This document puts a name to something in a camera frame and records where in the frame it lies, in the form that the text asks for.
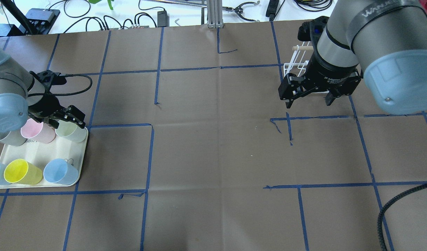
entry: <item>white tray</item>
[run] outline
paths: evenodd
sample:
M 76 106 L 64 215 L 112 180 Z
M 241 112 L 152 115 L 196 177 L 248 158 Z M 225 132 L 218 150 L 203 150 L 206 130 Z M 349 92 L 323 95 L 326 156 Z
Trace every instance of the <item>white tray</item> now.
M 44 170 L 46 164 L 53 159 L 65 159 L 78 170 L 78 178 L 74 183 L 61 185 L 47 182 L 43 178 L 40 183 L 35 185 L 12 183 L 10 185 L 0 185 L 0 189 L 69 187 L 77 183 L 82 170 L 86 142 L 88 141 L 88 129 L 85 128 L 85 130 L 86 138 L 80 143 L 75 143 L 59 136 L 56 136 L 49 144 L 27 140 L 21 146 L 4 145 L 0 156 L 0 162 L 3 164 L 9 164 L 16 159 L 25 159 L 41 170 Z

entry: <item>table surface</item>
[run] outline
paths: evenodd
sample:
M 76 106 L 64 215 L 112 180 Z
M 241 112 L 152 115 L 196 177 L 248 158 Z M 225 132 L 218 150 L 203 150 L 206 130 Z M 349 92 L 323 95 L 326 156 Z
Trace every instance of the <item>table surface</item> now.
M 0 38 L 27 70 L 94 80 L 60 97 L 90 130 L 79 183 L 0 190 L 0 250 L 379 250 L 379 208 L 427 181 L 427 112 L 384 114 L 363 82 L 286 109 L 301 23 Z M 395 250 L 427 250 L 427 189 L 386 219 Z

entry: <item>gray cup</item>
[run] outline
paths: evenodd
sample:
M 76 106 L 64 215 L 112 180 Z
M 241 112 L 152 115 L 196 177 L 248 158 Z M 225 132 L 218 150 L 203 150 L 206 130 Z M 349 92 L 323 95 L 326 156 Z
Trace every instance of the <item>gray cup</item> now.
M 20 130 L 0 133 L 0 143 L 21 146 L 24 142 L 26 142 L 26 139 L 21 135 Z

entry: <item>yellow cup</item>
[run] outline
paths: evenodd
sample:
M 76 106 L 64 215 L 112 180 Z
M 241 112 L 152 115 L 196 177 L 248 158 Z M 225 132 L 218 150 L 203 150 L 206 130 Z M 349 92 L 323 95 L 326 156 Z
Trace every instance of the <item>yellow cup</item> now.
M 10 183 L 35 185 L 43 178 L 43 171 L 24 159 L 16 159 L 4 170 L 4 179 Z

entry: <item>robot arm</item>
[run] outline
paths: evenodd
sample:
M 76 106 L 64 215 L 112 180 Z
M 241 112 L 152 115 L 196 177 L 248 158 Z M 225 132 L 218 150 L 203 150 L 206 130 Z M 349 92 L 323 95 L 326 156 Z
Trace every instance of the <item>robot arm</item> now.
M 66 83 L 65 76 L 46 70 L 26 71 L 0 49 L 0 132 L 21 128 L 31 117 L 57 128 L 57 120 L 85 127 L 85 114 L 71 105 L 64 108 L 49 90 Z
M 339 0 L 331 17 L 305 22 L 301 41 L 312 41 L 314 54 L 303 76 L 289 73 L 280 99 L 293 101 L 329 91 L 326 105 L 351 95 L 360 82 L 386 112 L 427 110 L 427 15 L 416 0 Z

